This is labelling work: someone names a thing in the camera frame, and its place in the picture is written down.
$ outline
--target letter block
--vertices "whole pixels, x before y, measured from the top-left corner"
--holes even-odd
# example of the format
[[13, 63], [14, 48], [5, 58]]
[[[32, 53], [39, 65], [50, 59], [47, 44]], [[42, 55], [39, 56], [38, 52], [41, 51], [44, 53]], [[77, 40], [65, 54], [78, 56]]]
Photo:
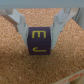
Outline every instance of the letter block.
[[29, 27], [27, 45], [30, 55], [49, 55], [51, 51], [50, 27]]

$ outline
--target block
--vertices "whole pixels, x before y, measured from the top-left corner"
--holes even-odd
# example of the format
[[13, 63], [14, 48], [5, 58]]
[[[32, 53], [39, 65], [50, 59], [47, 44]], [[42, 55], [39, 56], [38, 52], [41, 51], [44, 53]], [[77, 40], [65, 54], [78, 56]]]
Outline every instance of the block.
[[30, 55], [49, 55], [51, 51], [50, 27], [29, 27], [27, 45]]

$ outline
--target yellow letter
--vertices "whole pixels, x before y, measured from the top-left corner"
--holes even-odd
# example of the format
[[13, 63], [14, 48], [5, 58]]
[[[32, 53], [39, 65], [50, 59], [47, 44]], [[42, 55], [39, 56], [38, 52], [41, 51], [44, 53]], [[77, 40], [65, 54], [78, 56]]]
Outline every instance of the yellow letter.
[[46, 38], [46, 31], [32, 31], [32, 38], [35, 37], [35, 33], [38, 33], [38, 37], [40, 37], [41, 32], [43, 32], [44, 38]]
[[33, 48], [33, 51], [34, 51], [34, 52], [46, 52], [46, 50], [36, 50], [36, 49], [38, 49], [38, 47], [34, 47], [34, 48]]

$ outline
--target speckled brown surface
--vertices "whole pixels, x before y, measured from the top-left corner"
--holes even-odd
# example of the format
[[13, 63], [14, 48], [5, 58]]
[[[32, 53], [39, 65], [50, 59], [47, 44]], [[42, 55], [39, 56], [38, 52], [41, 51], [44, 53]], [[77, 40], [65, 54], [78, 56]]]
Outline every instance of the speckled brown surface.
[[[50, 26], [60, 9], [19, 9], [29, 26]], [[70, 20], [51, 55], [30, 56], [19, 33], [0, 16], [0, 84], [51, 84], [84, 69], [84, 30]]]

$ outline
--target cork surface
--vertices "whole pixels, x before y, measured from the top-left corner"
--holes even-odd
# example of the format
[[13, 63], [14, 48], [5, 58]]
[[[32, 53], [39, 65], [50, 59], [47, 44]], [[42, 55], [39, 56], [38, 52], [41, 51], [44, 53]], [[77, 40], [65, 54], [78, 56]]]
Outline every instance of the cork surface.
[[[53, 23], [60, 9], [18, 9], [28, 26]], [[30, 56], [21, 35], [0, 16], [0, 84], [51, 84], [84, 69], [84, 30], [72, 19], [51, 55]]]

